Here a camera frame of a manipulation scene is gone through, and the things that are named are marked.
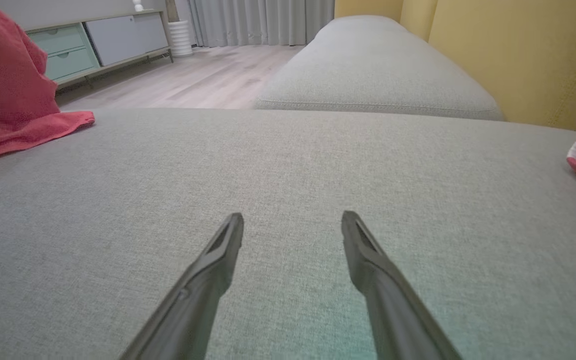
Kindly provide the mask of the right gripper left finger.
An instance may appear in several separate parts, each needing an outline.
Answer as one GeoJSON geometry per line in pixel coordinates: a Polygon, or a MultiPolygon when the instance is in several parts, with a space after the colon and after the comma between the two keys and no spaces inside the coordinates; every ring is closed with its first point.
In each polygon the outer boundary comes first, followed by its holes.
{"type": "Polygon", "coordinates": [[[122,360],[203,360],[220,299],[242,246],[244,219],[229,214],[122,353],[122,360]]]}

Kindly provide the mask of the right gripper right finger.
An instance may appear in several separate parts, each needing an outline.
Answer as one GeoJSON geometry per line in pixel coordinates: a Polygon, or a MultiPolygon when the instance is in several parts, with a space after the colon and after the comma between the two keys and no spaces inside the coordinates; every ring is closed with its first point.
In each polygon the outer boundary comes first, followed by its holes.
{"type": "Polygon", "coordinates": [[[461,355],[361,217],[342,214],[352,284],[365,297],[380,360],[459,360],[461,355]]]}

